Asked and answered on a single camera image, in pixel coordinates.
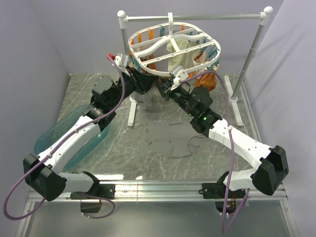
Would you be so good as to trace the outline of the white oval clip hanger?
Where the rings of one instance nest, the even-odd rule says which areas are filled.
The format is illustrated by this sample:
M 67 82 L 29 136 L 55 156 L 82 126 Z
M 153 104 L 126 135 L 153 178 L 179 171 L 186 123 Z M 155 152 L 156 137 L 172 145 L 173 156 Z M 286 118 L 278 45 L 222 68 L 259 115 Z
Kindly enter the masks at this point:
M 191 68 L 185 69 L 188 74 L 192 75 L 194 72 L 218 63 L 221 54 L 221 46 L 218 41 L 193 24 L 176 22 L 176 17 L 171 12 L 162 17 L 126 17 L 126 19 L 130 22 L 168 20 L 161 25 L 151 26 L 134 33 L 127 41 L 129 52 L 135 64 L 148 73 L 161 77 L 169 76 L 168 70 L 159 71 L 151 69 L 150 66 L 193 50 L 196 50 L 193 56 L 202 58 L 205 50 L 209 49 L 210 56 L 202 58 L 201 62 L 193 62 Z M 193 41 L 196 42 L 196 46 L 180 50 L 176 40 Z

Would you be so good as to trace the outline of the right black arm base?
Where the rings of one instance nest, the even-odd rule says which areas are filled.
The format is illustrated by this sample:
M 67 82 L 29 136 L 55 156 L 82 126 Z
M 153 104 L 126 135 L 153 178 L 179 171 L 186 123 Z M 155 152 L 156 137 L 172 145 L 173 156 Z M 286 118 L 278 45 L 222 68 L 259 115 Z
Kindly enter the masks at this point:
M 202 189 L 198 191 L 204 199 L 224 199 L 226 186 L 218 183 L 202 183 Z M 226 205 L 226 213 L 233 214 L 237 209 L 237 199 L 243 199 L 246 194 L 245 190 L 237 190 L 228 192 L 228 201 Z

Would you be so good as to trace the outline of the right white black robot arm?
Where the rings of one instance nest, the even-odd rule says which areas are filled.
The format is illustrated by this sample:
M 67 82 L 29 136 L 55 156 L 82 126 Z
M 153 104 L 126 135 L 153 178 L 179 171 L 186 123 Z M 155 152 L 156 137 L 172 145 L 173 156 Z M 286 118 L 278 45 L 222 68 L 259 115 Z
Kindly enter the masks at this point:
M 171 89 L 171 84 L 156 83 L 166 101 L 173 100 L 193 119 L 193 129 L 205 137 L 217 141 L 231 149 L 247 161 L 248 170 L 224 174 L 218 182 L 218 193 L 227 198 L 234 191 L 256 188 L 261 193 L 272 196 L 289 173 L 286 151 L 279 145 L 275 147 L 260 143 L 233 126 L 210 108 L 213 100 L 208 89 L 195 87 L 191 92 L 179 86 Z

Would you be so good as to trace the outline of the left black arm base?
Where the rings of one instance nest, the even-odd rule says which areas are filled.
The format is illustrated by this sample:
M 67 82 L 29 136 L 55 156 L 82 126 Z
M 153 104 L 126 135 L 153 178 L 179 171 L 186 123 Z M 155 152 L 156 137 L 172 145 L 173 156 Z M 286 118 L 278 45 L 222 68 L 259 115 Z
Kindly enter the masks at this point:
M 73 192 L 70 194 L 71 200 L 80 200 L 80 210 L 87 216 L 88 214 L 97 214 L 103 205 L 103 201 L 110 203 L 111 209 L 109 216 L 115 210 L 113 199 L 115 197 L 115 184 L 98 184 L 87 193 Z

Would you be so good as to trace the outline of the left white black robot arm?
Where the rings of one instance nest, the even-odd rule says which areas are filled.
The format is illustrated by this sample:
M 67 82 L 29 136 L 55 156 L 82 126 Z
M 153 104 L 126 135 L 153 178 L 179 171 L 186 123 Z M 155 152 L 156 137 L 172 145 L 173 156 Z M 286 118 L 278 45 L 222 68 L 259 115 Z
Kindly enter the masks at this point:
M 90 105 L 58 141 L 37 157 L 23 160 L 25 181 L 45 200 L 52 201 L 62 193 L 82 192 L 87 198 L 99 195 L 100 181 L 89 172 L 64 173 L 70 159 L 92 138 L 99 135 L 113 120 L 116 108 L 133 92 L 148 92 L 159 77 L 128 69 L 123 79 L 109 76 L 98 79 L 92 89 Z

